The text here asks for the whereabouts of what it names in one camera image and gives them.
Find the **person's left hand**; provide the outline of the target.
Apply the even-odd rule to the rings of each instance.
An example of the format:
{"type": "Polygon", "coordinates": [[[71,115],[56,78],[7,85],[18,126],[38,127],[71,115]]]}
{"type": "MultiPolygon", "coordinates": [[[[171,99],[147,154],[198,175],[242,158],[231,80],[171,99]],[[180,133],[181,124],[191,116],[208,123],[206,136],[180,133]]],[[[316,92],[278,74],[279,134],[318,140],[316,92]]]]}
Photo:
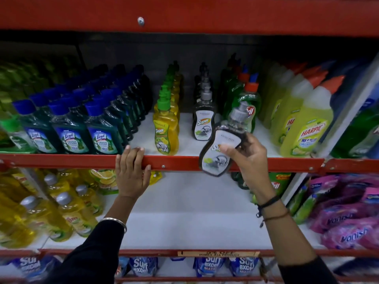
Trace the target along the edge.
{"type": "Polygon", "coordinates": [[[137,147],[137,156],[134,163],[134,172],[129,173],[129,151],[132,147],[127,145],[121,154],[121,173],[116,176],[119,196],[133,200],[134,202],[146,191],[148,186],[143,186],[142,160],[145,149],[137,147]]]}

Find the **black dish liquid pump bottle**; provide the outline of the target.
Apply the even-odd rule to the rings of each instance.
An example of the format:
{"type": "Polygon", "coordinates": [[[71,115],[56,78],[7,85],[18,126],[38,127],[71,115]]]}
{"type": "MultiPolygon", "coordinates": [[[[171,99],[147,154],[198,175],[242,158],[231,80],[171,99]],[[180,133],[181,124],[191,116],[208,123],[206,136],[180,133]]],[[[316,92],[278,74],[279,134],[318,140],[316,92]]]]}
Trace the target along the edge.
{"type": "Polygon", "coordinates": [[[219,177],[230,168],[230,157],[222,153],[219,146],[225,144],[237,149],[245,144],[248,105],[246,101],[240,102],[238,107],[232,109],[228,119],[215,127],[199,155],[199,167],[203,172],[219,177]]]}

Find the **person's left forearm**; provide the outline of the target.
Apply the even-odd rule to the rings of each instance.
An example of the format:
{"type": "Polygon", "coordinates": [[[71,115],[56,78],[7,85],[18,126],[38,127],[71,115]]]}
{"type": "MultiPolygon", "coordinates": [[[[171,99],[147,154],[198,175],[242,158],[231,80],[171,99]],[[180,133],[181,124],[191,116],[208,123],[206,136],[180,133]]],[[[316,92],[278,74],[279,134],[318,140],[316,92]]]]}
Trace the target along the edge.
{"type": "MultiPolygon", "coordinates": [[[[126,224],[135,203],[118,195],[105,217],[126,224]]],[[[123,227],[116,222],[98,223],[83,244],[69,253],[42,284],[114,284],[124,235],[123,227]]]]}

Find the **lemon print refill pouch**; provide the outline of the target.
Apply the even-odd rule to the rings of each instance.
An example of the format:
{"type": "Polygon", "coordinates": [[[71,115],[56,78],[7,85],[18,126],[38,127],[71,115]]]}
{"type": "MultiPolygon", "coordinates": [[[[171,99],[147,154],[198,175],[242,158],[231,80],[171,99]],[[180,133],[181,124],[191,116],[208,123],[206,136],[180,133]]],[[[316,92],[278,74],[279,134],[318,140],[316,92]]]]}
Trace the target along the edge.
{"type": "Polygon", "coordinates": [[[101,195],[118,194],[116,183],[116,173],[114,169],[90,169],[90,175],[98,184],[98,191],[101,195]]]}

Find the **dark green pouch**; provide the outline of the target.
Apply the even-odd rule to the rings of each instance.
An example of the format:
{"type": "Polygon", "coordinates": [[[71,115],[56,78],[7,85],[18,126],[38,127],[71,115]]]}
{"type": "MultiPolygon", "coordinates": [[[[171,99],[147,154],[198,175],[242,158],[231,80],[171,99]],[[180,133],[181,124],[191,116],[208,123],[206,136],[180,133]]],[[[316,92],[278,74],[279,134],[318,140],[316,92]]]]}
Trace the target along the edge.
{"type": "Polygon", "coordinates": [[[240,189],[249,190],[249,187],[247,186],[246,182],[244,181],[241,172],[231,172],[231,178],[235,182],[237,182],[237,185],[239,186],[240,189]]]}

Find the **red metal shelf beam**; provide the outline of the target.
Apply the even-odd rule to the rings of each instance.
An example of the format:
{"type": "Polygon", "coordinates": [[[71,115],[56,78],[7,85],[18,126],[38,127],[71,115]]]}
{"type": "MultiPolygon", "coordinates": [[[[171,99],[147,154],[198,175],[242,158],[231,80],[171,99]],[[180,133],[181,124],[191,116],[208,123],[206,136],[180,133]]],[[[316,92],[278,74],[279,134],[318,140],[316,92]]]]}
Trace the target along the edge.
{"type": "Polygon", "coordinates": [[[0,0],[0,29],[379,37],[379,0],[0,0]]]}
{"type": "MultiPolygon", "coordinates": [[[[0,170],[5,168],[115,168],[116,156],[72,155],[72,154],[0,154],[0,170]]],[[[269,157],[269,172],[317,172],[324,164],[323,158],[269,157]]],[[[147,155],[143,167],[151,165],[153,170],[199,171],[196,156],[153,156],[147,155]]]]}
{"type": "MultiPolygon", "coordinates": [[[[0,257],[17,258],[34,255],[68,255],[71,249],[41,248],[33,249],[0,249],[0,257]]],[[[368,249],[316,249],[316,254],[325,257],[358,257],[379,258],[379,250],[368,249]]],[[[120,256],[147,256],[147,257],[274,257],[272,249],[248,250],[175,250],[175,249],[121,249],[120,256]]]]}
{"type": "Polygon", "coordinates": [[[379,159],[331,158],[322,164],[318,173],[379,173],[379,159]]]}

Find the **row of yellow green-capped bottles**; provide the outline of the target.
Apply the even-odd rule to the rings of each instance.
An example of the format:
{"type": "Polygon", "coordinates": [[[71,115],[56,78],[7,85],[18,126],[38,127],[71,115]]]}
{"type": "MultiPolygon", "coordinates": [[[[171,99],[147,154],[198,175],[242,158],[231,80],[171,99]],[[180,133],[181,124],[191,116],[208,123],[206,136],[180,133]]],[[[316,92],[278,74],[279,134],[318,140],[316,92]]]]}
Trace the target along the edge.
{"type": "Polygon", "coordinates": [[[179,103],[183,89],[183,76],[178,61],[169,64],[165,79],[154,105],[154,144],[165,156],[174,156],[179,150],[179,103]]]}

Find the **yellow-green toilet cleaner bottle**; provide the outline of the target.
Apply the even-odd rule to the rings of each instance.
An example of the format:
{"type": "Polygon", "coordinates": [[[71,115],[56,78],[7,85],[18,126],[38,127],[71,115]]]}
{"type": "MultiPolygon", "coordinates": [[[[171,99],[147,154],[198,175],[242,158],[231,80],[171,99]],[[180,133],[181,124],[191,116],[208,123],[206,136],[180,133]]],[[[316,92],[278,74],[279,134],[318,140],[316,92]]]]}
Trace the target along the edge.
{"type": "Polygon", "coordinates": [[[290,62],[271,70],[267,76],[266,89],[264,91],[263,105],[258,116],[263,126],[271,128],[272,119],[281,104],[286,92],[303,81],[306,77],[320,71],[321,65],[307,68],[307,63],[290,62]]]}
{"type": "Polygon", "coordinates": [[[275,62],[268,71],[261,93],[262,106],[258,115],[258,119],[265,128],[271,127],[272,116],[282,100],[284,86],[301,73],[307,64],[308,62],[298,61],[275,62]]]}
{"type": "Polygon", "coordinates": [[[343,84],[345,75],[322,82],[308,93],[287,133],[279,154],[282,157],[310,157],[334,119],[330,99],[343,84]]]}
{"type": "Polygon", "coordinates": [[[291,84],[287,86],[271,123],[271,142],[275,146],[282,145],[304,99],[325,79],[327,74],[327,70],[311,71],[308,69],[297,75],[296,80],[291,81],[291,84]]]}

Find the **green and white pouches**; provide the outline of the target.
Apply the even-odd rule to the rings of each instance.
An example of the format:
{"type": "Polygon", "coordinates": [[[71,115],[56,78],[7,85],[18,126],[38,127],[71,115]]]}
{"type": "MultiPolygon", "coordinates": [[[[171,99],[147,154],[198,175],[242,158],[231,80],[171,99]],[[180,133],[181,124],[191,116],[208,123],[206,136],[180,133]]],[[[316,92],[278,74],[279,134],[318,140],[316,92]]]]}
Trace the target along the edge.
{"type": "Polygon", "coordinates": [[[310,189],[308,183],[299,188],[287,204],[287,208],[296,224],[303,224],[313,210],[318,195],[310,189]]]}

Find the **group of green cleaner bottles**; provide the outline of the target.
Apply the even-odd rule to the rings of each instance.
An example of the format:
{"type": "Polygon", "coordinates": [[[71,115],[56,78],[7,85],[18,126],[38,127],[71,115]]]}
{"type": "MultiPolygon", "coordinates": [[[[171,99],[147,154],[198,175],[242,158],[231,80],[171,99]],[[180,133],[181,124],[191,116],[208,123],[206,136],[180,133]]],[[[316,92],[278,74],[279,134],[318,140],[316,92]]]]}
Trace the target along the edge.
{"type": "Polygon", "coordinates": [[[78,74],[72,56],[0,59],[0,134],[21,151],[36,151],[36,146],[19,123],[13,102],[26,100],[78,74]]]}

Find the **row of blue detergent pouches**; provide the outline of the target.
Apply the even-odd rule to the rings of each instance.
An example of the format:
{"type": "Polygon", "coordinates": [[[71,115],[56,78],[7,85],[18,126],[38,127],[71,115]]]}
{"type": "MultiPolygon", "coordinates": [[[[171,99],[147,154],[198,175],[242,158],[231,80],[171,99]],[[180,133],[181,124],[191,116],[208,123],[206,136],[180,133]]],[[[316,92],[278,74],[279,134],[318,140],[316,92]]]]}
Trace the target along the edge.
{"type": "MultiPolygon", "coordinates": [[[[153,258],[120,256],[115,279],[122,277],[250,277],[258,275],[259,258],[153,258]]],[[[61,265],[55,256],[0,258],[0,277],[43,280],[61,265]]]]}

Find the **metal display hook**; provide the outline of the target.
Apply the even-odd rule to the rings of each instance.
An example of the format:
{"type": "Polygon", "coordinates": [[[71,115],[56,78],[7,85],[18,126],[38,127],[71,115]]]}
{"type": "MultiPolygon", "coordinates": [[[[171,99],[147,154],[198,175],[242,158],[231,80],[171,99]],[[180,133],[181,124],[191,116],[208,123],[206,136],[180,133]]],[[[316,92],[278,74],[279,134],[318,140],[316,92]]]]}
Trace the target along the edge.
{"type": "Polygon", "coordinates": [[[259,257],[259,274],[265,284],[276,284],[272,269],[277,265],[275,257],[259,257]]]}

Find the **group of green refill bottles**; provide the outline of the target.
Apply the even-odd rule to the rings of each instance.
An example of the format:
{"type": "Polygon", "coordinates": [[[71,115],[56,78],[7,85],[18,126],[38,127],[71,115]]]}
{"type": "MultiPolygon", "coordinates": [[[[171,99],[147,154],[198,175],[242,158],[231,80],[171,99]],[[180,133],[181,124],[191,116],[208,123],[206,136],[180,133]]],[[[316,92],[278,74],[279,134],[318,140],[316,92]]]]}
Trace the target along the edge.
{"type": "Polygon", "coordinates": [[[379,141],[379,82],[344,131],[330,155],[333,158],[363,158],[379,141]]]}

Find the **pile of pink stain-remover pouches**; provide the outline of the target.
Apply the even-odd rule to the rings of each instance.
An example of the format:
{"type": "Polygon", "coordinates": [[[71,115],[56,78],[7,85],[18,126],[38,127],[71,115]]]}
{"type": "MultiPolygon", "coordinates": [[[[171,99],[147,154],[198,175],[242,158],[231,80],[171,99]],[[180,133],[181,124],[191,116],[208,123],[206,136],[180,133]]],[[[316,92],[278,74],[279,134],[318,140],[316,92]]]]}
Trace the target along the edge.
{"type": "Polygon", "coordinates": [[[309,229],[329,249],[379,250],[379,173],[312,178],[309,229]]]}

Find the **dark blue packet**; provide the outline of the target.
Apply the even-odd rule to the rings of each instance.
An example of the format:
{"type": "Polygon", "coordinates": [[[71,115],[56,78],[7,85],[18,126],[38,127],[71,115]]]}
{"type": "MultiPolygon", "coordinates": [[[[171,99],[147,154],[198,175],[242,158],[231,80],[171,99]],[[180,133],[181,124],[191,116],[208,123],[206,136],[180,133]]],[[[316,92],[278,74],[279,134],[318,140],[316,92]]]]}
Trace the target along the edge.
{"type": "Polygon", "coordinates": [[[379,276],[379,258],[355,258],[333,270],[338,276],[379,276]]]}

